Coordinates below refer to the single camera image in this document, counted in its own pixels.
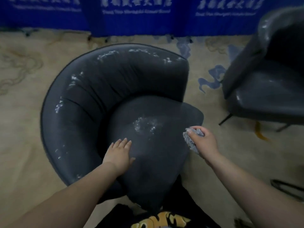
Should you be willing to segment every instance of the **patterned carpet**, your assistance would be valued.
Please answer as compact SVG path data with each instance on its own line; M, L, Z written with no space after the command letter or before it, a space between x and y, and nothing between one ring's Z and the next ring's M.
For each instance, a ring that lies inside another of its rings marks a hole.
M220 151L237 165L269 183L278 178L304 186L304 127L291 126L276 133L278 123L261 122L259 139L255 122L231 118L220 80L250 36L174 38L132 36L92 38L88 33L40 30L26 38L21 32L0 33L0 226L65 187L45 156L40 140L40 109L58 73L75 57L107 44L134 42L158 46L189 60L190 74L184 101L200 109L203 125L217 136ZM248 220L212 170L191 153L182 171L183 185L196 203L224 228L233 218ZM139 208L126 197L98 205L86 227L94 227L117 203Z

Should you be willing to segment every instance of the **yellow graphic print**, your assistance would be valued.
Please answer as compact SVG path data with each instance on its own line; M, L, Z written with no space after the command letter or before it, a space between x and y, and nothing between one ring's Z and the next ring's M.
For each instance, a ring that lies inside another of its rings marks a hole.
M159 220L151 216L147 219L133 224L131 228L160 228L160 227L185 227L191 220L170 212L161 212L158 214Z

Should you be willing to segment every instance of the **finger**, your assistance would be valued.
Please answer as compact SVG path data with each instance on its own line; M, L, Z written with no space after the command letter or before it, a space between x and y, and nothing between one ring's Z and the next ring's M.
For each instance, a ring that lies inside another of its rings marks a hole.
M125 145L127 144L127 142L128 142L128 140L127 140L127 138L125 138L120 144L119 144L119 146L118 147L122 147L122 148L124 148L125 147Z
M136 159L135 157L130 158L130 165L132 165L132 163L135 161L135 159Z
M193 128L193 129L200 129L205 135L209 135L210 134L210 131L205 128L205 127L202 127L202 126L190 126L190 128Z
M132 141L130 140L130 141L128 141L128 143L125 145L125 149L130 150L131 145L132 145Z
M197 142L199 141L199 139L201 138L200 136L198 136L196 133L194 133L192 130L188 129L187 130L187 134L189 135L189 137L192 139L192 141L197 144Z
M118 139L112 148L117 148L119 146L120 142L121 142L121 139Z

